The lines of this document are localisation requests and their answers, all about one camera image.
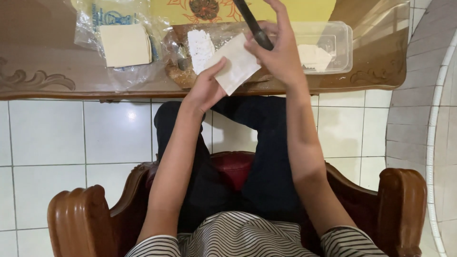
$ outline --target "hand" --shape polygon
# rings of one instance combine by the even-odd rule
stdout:
[[[247,42],[244,47],[255,55],[274,77],[286,85],[300,83],[305,76],[286,6],[280,0],[264,1],[275,10],[278,23],[261,21],[259,25],[267,35],[277,35],[271,40],[275,48],[272,51],[262,48],[254,40],[251,32],[246,35]]]
[[[214,66],[202,71],[195,80],[194,87],[184,98],[183,102],[189,102],[192,106],[202,111],[202,113],[205,113],[221,100],[222,97],[226,96],[227,93],[214,78],[224,68],[226,63],[227,58],[222,57]]]

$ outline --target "plastic container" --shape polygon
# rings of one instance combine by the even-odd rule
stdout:
[[[324,72],[303,67],[306,74],[337,74],[352,69],[352,29],[342,21],[292,22],[297,45],[317,45],[332,56]]]

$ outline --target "left hand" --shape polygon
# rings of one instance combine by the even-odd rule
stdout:
[[[202,71],[191,91],[187,94],[183,101],[191,103],[205,113],[209,108],[213,107],[227,93],[222,89],[219,82],[214,76],[220,72],[227,63],[227,58],[222,57],[221,60],[214,66]]]

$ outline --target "black and white striped shirt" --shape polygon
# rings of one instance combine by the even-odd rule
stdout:
[[[341,226],[321,238],[327,257],[387,257],[364,232]],[[206,218],[192,234],[153,236],[126,257],[317,257],[303,248],[300,226],[267,221],[244,212],[221,212]]]

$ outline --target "wooden chair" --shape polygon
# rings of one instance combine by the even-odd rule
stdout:
[[[213,164],[233,190],[240,190],[254,153],[222,152]],[[420,257],[425,218],[426,185],[414,170],[381,172],[379,191],[364,189],[326,163],[329,183],[357,226],[390,257]],[[157,163],[135,167],[118,203],[111,209],[102,186],[57,194],[48,207],[48,224],[55,257],[123,257],[134,245],[146,215]],[[302,244],[323,255],[309,219],[301,224]]]

